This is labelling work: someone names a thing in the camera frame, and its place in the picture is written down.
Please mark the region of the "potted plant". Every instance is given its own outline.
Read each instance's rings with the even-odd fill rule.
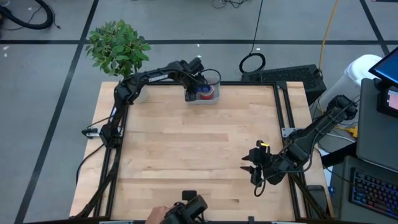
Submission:
[[[132,77],[142,67],[142,62],[149,60],[143,51],[150,50],[150,46],[123,20],[106,22],[105,26],[91,31],[89,41],[86,51],[93,56],[93,67],[99,67],[108,75]],[[144,87],[134,102],[145,100],[146,95]]]

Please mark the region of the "wooden table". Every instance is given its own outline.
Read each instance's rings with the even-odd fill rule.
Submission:
[[[104,82],[93,121],[109,116],[116,82]],[[208,204],[207,220],[292,221],[294,213],[287,176],[278,185],[267,184],[261,197],[241,158],[262,139],[271,153],[282,149],[278,116],[271,86],[221,86],[217,105],[188,106],[181,86],[148,86],[145,103],[130,107],[113,202],[113,220],[145,220],[152,207],[171,207],[183,190],[196,190]],[[297,128],[311,123],[302,83],[288,83]],[[280,99],[289,127],[283,94]],[[101,145],[88,140],[85,156]],[[104,149],[81,168],[70,214],[77,214],[98,187]],[[323,185],[332,208],[320,155],[314,152],[308,185]],[[297,188],[300,211],[305,216]],[[104,214],[106,200],[101,213]]]

